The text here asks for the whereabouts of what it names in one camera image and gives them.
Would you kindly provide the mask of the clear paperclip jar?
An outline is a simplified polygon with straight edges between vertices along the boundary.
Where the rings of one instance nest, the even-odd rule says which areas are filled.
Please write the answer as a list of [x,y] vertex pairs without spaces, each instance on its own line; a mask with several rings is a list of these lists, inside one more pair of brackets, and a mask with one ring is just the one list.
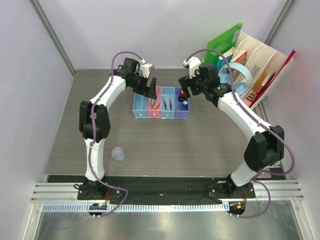
[[116,162],[122,163],[125,159],[125,152],[121,147],[115,147],[111,151],[111,156]]

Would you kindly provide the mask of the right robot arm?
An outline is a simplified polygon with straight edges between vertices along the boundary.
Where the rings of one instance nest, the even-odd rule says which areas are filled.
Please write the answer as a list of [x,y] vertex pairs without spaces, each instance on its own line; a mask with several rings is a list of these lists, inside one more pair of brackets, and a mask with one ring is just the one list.
[[265,168],[284,157],[284,130],[271,126],[259,117],[232,92],[228,82],[222,83],[216,65],[202,63],[198,58],[185,60],[183,66],[189,74],[179,78],[186,98],[204,94],[215,107],[225,112],[248,139],[243,163],[226,177],[224,189],[233,198],[243,193],[250,181]]

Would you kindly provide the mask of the purple plastic bin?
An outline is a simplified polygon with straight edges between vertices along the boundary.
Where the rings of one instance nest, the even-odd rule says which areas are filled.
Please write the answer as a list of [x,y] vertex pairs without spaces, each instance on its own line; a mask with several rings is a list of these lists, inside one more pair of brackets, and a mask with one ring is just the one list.
[[188,119],[190,115],[189,100],[181,87],[174,88],[175,119]]

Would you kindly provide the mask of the light blue front bin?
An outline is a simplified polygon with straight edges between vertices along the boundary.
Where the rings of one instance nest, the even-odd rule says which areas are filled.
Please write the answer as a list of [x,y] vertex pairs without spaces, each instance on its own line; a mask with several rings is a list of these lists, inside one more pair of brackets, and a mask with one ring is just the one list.
[[148,107],[148,98],[135,93],[134,100],[133,100],[133,109],[132,109],[134,117],[136,119],[147,119],[148,118],[147,107]]

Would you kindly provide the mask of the pink plastic bin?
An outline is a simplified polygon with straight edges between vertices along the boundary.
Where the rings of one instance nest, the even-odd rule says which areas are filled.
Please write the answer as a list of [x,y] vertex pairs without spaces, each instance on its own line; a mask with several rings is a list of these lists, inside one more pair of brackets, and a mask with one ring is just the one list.
[[161,118],[162,113],[162,88],[155,87],[156,99],[149,98],[147,101],[147,116],[148,118]]

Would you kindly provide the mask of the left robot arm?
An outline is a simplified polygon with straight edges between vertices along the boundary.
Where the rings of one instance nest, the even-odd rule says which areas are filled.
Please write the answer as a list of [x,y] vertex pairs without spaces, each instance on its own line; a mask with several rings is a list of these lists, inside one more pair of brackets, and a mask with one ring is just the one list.
[[149,78],[154,66],[145,60],[125,58],[122,65],[113,69],[106,84],[89,101],[79,106],[79,131],[86,145],[86,172],[83,183],[75,185],[78,200],[100,200],[109,187],[104,182],[104,144],[111,124],[109,109],[116,98],[128,87],[143,97],[156,99],[156,78]]

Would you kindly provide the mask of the light blue bin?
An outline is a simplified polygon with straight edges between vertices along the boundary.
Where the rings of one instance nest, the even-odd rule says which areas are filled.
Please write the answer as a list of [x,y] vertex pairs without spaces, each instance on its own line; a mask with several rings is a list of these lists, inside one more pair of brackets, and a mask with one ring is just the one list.
[[132,109],[134,117],[136,119],[147,119],[148,118],[147,107],[148,107],[148,98],[135,93],[134,100],[133,100],[133,109]]
[[[162,87],[161,88],[161,118],[162,119],[174,119],[175,118],[175,88],[174,87]],[[164,108],[163,99],[166,100],[167,111]],[[170,102],[172,100],[173,111],[170,111]]]

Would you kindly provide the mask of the green mini highlighter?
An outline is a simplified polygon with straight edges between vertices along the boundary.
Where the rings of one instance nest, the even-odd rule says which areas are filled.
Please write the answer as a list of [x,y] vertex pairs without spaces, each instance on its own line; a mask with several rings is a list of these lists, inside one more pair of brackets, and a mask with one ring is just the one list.
[[151,106],[151,107],[152,107],[155,103],[156,103],[156,100],[155,100],[155,99],[151,99],[151,100],[150,100],[150,106]]

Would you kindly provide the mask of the red black stamp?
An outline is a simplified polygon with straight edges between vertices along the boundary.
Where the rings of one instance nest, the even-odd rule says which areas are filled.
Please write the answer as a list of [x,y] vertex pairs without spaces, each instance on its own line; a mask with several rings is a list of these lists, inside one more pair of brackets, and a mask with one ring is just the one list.
[[179,102],[184,102],[186,100],[186,95],[185,95],[185,93],[183,92],[183,90],[181,90],[180,92],[179,92],[179,95],[178,95],[178,101]]

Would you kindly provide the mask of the blue small object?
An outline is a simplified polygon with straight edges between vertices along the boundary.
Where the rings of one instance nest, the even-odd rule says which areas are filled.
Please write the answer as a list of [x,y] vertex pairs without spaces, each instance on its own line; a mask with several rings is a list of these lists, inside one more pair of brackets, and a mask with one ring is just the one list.
[[187,111],[188,110],[188,102],[186,101],[186,100],[184,100],[182,103],[181,103],[181,107],[180,107],[180,109],[182,110],[182,111]]

